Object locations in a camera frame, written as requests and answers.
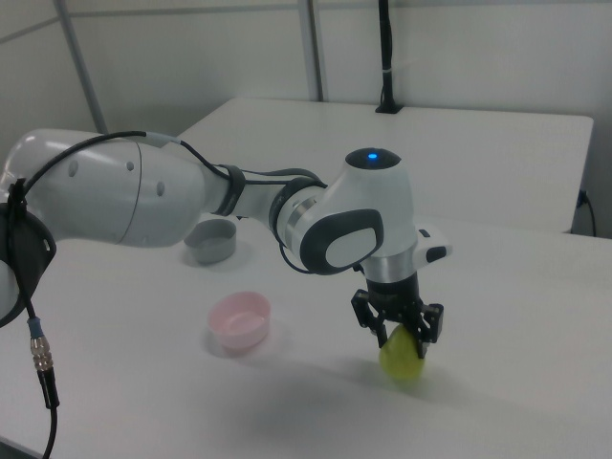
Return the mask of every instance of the yellow ball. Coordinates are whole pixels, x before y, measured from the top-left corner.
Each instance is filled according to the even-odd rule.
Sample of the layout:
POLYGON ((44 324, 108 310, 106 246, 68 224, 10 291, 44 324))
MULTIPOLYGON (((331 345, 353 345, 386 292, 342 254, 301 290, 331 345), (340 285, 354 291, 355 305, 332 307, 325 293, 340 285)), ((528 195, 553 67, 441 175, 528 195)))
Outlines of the yellow ball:
POLYGON ((398 325, 381 348, 382 370, 395 380, 414 380, 421 375, 425 359, 419 359, 417 340, 398 325))

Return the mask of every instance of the pink bowl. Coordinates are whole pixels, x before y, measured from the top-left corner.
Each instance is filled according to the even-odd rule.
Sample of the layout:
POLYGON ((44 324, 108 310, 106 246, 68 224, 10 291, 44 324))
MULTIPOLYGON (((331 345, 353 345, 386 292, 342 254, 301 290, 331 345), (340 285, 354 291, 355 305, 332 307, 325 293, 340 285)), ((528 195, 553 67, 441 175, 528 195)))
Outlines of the pink bowl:
POLYGON ((257 292, 226 296, 208 313, 208 328, 229 349, 254 346, 270 331, 270 301, 257 292))

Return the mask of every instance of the white table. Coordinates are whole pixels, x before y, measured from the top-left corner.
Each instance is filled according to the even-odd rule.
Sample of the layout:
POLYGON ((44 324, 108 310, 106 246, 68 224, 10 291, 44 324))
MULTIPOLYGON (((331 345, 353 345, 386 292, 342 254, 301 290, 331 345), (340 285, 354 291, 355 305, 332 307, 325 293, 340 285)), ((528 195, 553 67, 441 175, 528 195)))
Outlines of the white table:
MULTIPOLYGON (((421 220, 455 252, 419 272, 445 330, 404 385, 354 317, 361 276, 292 272, 257 222, 237 223, 236 254, 210 268, 180 245, 60 243, 34 297, 61 400, 54 457, 609 457, 612 243, 421 220), (271 300, 273 328, 235 357, 206 314, 239 290, 271 300)), ((42 450, 48 411, 24 317, 0 349, 0 435, 42 450)))
POLYGON ((182 138, 215 162, 301 166, 328 183, 351 151, 386 148, 409 168, 419 214, 564 232, 592 128, 586 117, 237 98, 182 138))

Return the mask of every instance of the white wall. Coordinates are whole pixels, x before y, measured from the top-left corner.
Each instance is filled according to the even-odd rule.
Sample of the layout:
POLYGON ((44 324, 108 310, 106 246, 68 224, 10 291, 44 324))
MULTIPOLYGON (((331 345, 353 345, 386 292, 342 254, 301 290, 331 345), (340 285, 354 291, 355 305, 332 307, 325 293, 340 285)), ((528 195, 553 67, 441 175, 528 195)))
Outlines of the white wall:
MULTIPOLYGON (((394 8, 397 99, 411 106, 593 118, 584 186, 600 235, 612 237, 612 4, 520 3, 533 4, 394 8)), ((378 102, 376 5, 319 2, 330 101, 378 102)), ((586 212, 580 210, 576 227, 589 234, 586 212)))
POLYGON ((51 0, 0 1, 0 162, 37 127, 94 124, 51 0))
POLYGON ((179 134, 229 98, 312 98, 296 0, 75 0, 68 10, 110 131, 179 134))

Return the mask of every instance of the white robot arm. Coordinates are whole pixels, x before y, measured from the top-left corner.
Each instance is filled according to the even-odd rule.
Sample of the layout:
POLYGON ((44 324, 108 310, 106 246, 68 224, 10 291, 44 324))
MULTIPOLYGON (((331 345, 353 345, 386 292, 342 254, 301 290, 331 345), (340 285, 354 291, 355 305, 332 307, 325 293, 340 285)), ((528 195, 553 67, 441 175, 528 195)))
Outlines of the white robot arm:
MULTIPOLYGON (((8 196, 18 179, 31 178, 62 151, 95 135, 26 134, 9 154, 0 190, 8 196)), ((363 272, 367 292, 358 291, 352 303, 360 325, 376 332, 380 346, 386 341, 385 320, 406 326, 420 343, 421 357, 423 344, 435 342, 441 331, 442 306, 421 301, 416 270, 448 255, 450 245, 433 231, 415 229, 407 170, 386 150, 349 154, 338 178, 326 186, 305 170, 262 174, 195 164, 144 143, 116 139, 85 147, 55 165, 30 189, 27 201, 28 212, 54 240, 86 238, 138 247, 181 241, 203 213, 254 218, 311 273, 363 272)), ((6 219, 0 224, 5 226, 6 219)), ((46 246, 53 244, 48 239, 46 246)), ((6 251, 0 250, 0 260, 2 326, 3 317, 10 321, 20 310, 6 251)), ((46 268, 39 264, 32 274, 38 278, 46 268)), ((38 278, 31 281, 32 291, 38 278)))

